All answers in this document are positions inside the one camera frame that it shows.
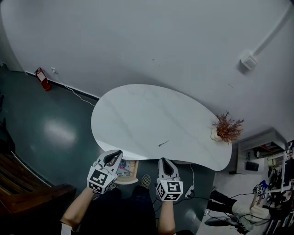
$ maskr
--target dark green floor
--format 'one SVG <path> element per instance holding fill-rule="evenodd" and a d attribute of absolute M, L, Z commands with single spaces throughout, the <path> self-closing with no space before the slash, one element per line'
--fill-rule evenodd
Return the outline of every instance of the dark green floor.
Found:
<path fill-rule="evenodd" d="M 91 131 L 94 107 L 61 87 L 53 86 L 50 92 L 45 92 L 36 78 L 10 72 L 5 67 L 0 68 L 0 92 L 5 96 L 0 119 L 6 118 L 18 156 L 55 185 L 68 183 L 78 192 L 85 188 L 90 166 L 103 152 Z M 93 104 L 97 102 L 83 98 Z M 137 173 L 138 178 L 144 174 L 151 176 L 152 200 L 155 198 L 157 163 L 156 160 L 140 161 Z M 178 169 L 185 193 L 192 184 L 192 171 L 190 165 L 178 165 Z M 193 169 L 195 195 L 209 197 L 214 172 L 195 164 Z M 121 186 L 123 197 L 131 195 L 135 185 Z M 155 202 L 155 210 L 160 204 Z M 175 205 L 177 230 L 190 229 L 196 233 L 206 204 L 204 200 L 191 199 Z"/>

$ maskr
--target shoe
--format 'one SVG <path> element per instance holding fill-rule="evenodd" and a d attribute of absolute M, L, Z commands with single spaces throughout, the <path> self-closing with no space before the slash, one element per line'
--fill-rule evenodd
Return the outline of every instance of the shoe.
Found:
<path fill-rule="evenodd" d="M 118 185 L 117 185 L 116 183 L 113 183 L 113 184 L 110 186 L 111 190 L 114 190 L 114 189 L 116 189 L 117 187 L 118 187 Z"/>
<path fill-rule="evenodd" d="M 150 175 L 146 174 L 142 177 L 140 186 L 148 189 L 150 186 L 150 183 L 151 183 Z"/>

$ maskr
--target red fire extinguisher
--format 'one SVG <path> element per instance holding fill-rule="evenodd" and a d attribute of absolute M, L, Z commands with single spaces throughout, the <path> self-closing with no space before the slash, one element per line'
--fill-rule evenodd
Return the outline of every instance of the red fire extinguisher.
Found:
<path fill-rule="evenodd" d="M 48 79 L 46 78 L 43 70 L 41 68 L 38 68 L 36 71 L 35 71 L 35 76 L 36 78 L 41 82 L 43 88 L 45 89 L 45 91 L 49 91 L 52 89 Z"/>

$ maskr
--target small mark on table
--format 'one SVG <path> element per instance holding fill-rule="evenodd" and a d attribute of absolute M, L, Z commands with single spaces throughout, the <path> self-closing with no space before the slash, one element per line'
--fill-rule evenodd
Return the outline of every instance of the small mark on table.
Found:
<path fill-rule="evenodd" d="M 158 145 L 158 147 L 160 147 L 161 145 L 164 145 L 166 142 L 168 142 L 169 140 L 165 141 L 164 143 Z"/>

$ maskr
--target desk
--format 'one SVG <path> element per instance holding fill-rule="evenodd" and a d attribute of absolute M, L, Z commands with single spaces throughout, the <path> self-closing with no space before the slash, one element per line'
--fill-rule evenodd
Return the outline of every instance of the desk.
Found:
<path fill-rule="evenodd" d="M 104 151 L 121 149 L 126 160 L 165 157 L 220 171 L 230 161 L 232 145 L 210 138 L 216 120 L 182 93 L 132 84 L 107 92 L 97 102 L 91 127 Z"/>

